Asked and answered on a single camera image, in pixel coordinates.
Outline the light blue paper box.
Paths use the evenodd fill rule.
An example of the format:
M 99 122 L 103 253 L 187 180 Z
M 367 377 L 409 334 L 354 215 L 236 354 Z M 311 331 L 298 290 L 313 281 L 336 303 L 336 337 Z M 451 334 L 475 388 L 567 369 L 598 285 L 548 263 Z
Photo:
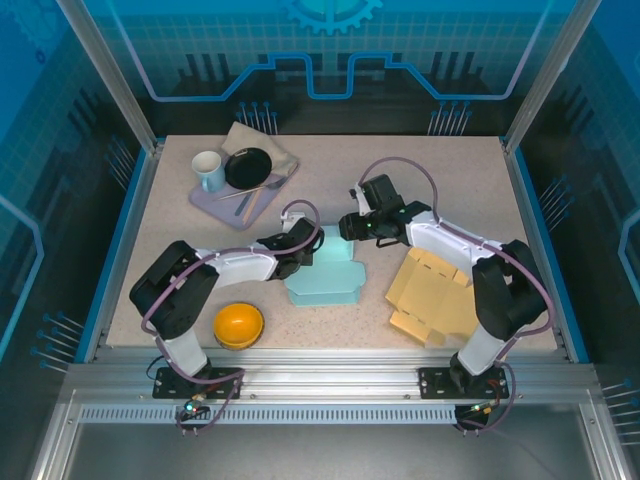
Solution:
M 354 243 L 341 238 L 337 225 L 323 226 L 324 260 L 303 266 L 284 281 L 296 307 L 357 304 L 367 276 L 365 265 L 354 260 Z

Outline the yellow paper box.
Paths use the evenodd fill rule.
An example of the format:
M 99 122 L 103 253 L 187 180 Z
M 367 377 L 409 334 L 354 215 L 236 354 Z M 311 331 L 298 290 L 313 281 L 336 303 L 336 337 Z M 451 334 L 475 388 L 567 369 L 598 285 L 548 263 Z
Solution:
M 390 324 L 422 346 L 462 346 L 478 326 L 469 277 L 425 250 L 409 250 L 385 298 Z

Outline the lavender tray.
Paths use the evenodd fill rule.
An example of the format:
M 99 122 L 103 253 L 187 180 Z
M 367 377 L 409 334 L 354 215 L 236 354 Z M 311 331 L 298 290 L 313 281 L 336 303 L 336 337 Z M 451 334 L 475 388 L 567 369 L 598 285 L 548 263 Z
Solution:
M 244 213 L 251 201 L 246 205 L 246 208 L 242 212 L 239 217 L 234 216 L 234 212 L 243 199 L 244 195 L 236 196 L 234 198 L 228 198 L 226 200 L 217 201 L 217 198 L 232 194 L 235 192 L 239 192 L 240 190 L 231 187 L 226 184 L 221 190 L 215 193 L 205 192 L 201 186 L 196 186 L 189 193 L 188 199 L 189 202 L 206 213 L 207 215 L 213 217 L 216 220 L 236 229 L 239 231 L 243 231 L 248 229 L 256 219 L 262 214 L 262 212 L 271 204 L 271 202 L 276 198 L 280 189 L 277 190 L 267 190 L 263 189 L 258 201 L 255 205 L 255 209 L 249 219 L 248 224 L 243 225 L 243 216 Z

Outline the metal fork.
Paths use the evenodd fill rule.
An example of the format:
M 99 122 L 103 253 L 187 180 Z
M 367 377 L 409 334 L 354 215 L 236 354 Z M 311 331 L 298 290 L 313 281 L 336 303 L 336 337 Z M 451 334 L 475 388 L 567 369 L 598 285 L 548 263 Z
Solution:
M 263 190 L 263 189 L 267 189 L 267 190 L 277 190 L 279 188 L 281 188 L 286 182 L 287 182 L 288 178 L 287 177 L 282 177 L 274 182 L 268 183 L 268 184 L 264 184 L 264 185 L 260 185 L 248 190 L 244 190 L 244 191 L 239 191 L 239 192 L 235 192 L 232 194 L 228 194 L 222 197 L 217 198 L 217 201 L 221 201 L 221 200 L 226 200 L 228 198 L 234 198 L 236 196 L 240 196 L 240 195 L 244 195 L 244 194 L 248 194 L 248 193 L 253 193 L 259 190 Z

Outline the black plate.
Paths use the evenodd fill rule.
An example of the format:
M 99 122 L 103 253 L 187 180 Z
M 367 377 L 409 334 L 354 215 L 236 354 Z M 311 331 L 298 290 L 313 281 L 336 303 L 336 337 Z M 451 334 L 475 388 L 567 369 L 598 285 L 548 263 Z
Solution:
M 270 155 L 256 147 L 232 154 L 224 166 L 225 180 L 233 188 L 248 190 L 259 186 L 272 171 Z

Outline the orange bowl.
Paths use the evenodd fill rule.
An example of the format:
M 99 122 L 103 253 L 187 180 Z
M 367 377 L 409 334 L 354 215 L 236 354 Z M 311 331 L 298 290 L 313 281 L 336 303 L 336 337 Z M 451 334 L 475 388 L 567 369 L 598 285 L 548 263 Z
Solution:
M 262 312 L 248 303 L 233 303 L 222 308 L 213 320 L 217 343 L 228 350 L 245 350 L 256 344 L 265 328 Z

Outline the light blue mug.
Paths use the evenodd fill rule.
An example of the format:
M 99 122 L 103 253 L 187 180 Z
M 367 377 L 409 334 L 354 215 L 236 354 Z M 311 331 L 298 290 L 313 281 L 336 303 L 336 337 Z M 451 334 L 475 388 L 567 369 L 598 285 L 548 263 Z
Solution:
M 192 159 L 191 166 L 205 192 L 215 193 L 225 186 L 222 157 L 217 152 L 203 151 L 196 154 Z

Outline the beige cloth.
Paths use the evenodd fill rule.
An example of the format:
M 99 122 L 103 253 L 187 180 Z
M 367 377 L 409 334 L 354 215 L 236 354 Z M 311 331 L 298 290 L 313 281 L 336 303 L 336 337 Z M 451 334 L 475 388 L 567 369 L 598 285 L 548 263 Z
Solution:
M 271 136 L 234 122 L 221 149 L 231 155 L 250 147 L 261 149 L 269 155 L 272 161 L 272 172 L 276 175 L 291 176 L 299 167 L 299 159 L 277 144 Z

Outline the aluminium rail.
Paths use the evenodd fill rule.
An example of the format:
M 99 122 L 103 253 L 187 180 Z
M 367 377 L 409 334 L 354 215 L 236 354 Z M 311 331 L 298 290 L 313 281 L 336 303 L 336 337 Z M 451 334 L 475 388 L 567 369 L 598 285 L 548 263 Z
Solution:
M 417 371 L 446 367 L 449 349 L 264 349 L 207 350 L 211 363 L 240 367 L 246 374 L 244 404 L 415 404 Z M 150 348 L 106 349 L 89 364 L 67 370 L 60 401 L 65 403 L 151 402 L 152 382 L 145 370 Z M 588 404 L 603 395 L 590 364 L 570 363 L 558 352 L 511 355 L 518 406 Z

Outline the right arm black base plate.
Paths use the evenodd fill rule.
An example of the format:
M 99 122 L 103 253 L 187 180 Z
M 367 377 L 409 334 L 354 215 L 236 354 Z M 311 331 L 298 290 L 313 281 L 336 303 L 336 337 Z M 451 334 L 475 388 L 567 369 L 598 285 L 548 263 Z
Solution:
M 423 400 L 503 400 L 510 397 L 503 368 L 490 367 L 479 376 L 464 374 L 457 378 L 448 367 L 424 367 L 417 370 L 417 377 Z

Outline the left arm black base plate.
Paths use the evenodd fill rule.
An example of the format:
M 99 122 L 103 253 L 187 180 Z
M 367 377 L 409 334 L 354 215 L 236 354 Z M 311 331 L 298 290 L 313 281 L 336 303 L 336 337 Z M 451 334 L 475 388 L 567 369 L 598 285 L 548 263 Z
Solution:
M 170 367 L 161 367 L 155 374 L 152 397 L 187 400 L 202 394 L 206 399 L 222 400 L 231 393 L 235 384 L 235 379 L 212 385 L 196 384 L 184 379 Z

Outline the aluminium frame post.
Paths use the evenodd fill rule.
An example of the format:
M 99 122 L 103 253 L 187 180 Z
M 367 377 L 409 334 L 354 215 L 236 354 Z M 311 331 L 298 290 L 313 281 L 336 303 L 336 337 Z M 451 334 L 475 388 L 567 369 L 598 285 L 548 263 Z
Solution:
M 107 90 L 144 151 L 154 157 L 158 140 L 82 0 L 56 0 Z
M 566 68 L 601 2 L 602 0 L 576 0 L 507 131 L 503 140 L 503 153 L 506 157 L 515 155 L 516 149 L 533 124 L 560 74 Z

